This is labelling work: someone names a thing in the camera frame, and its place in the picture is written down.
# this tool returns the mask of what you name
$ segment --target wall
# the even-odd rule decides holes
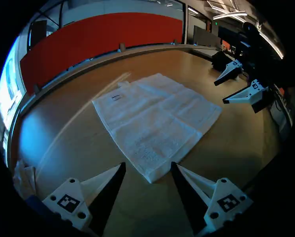
[[[182,21],[148,13],[112,13],[71,23],[42,39],[21,60],[28,94],[69,67],[119,48],[182,40]]]
[[[155,2],[144,2],[138,0],[108,0],[81,5],[73,9],[65,9],[63,7],[62,20],[63,25],[65,25],[72,21],[79,21],[88,17],[119,12],[152,13],[179,20],[183,20],[184,17],[182,11],[172,7],[166,7],[165,5],[157,4]]]

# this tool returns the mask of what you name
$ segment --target desk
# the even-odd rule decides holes
[[[217,122],[180,163],[185,168],[211,180],[227,177],[242,187],[279,150],[278,132],[266,109],[255,114],[248,104],[222,103],[246,82],[238,78],[216,87],[213,82],[220,73],[200,57],[174,50],[149,53],[81,75],[22,118],[17,155],[37,168],[42,199],[69,177],[84,181],[125,161],[127,173],[105,236],[192,236],[170,173],[149,184],[118,149],[92,103],[87,104],[120,76],[132,82],[156,73],[223,108]]]

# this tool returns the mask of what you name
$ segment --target window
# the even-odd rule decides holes
[[[194,27],[197,26],[205,31],[212,32],[212,21],[198,12],[197,10],[188,7],[188,35],[187,43],[194,43]]]
[[[15,70],[15,48],[18,40],[19,38],[9,52],[0,77],[0,113],[7,130],[10,129],[13,116],[23,96],[17,83]]]

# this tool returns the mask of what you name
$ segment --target screw hole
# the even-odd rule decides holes
[[[64,222],[70,226],[73,226],[73,222],[71,222],[70,220],[64,220]]]
[[[219,217],[219,214],[218,214],[218,213],[211,213],[211,214],[210,214],[210,217],[211,217],[212,219],[217,219],[217,218]]]
[[[77,216],[78,216],[78,218],[80,218],[80,219],[85,219],[85,218],[86,218],[86,214],[83,213],[83,212],[79,212],[79,213],[77,214]]]
[[[56,218],[59,218],[59,219],[61,219],[61,218],[62,218],[62,216],[61,216],[61,214],[60,214],[60,213],[54,213],[54,216],[55,216]]]
[[[236,213],[235,218],[238,218],[241,215],[241,213]]]
[[[226,221],[224,221],[223,226],[229,226],[230,224],[231,224],[231,221],[230,220],[226,220]]]

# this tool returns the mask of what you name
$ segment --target white cloth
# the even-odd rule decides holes
[[[180,162],[218,119],[222,109],[162,74],[93,101],[123,154],[149,183]]]

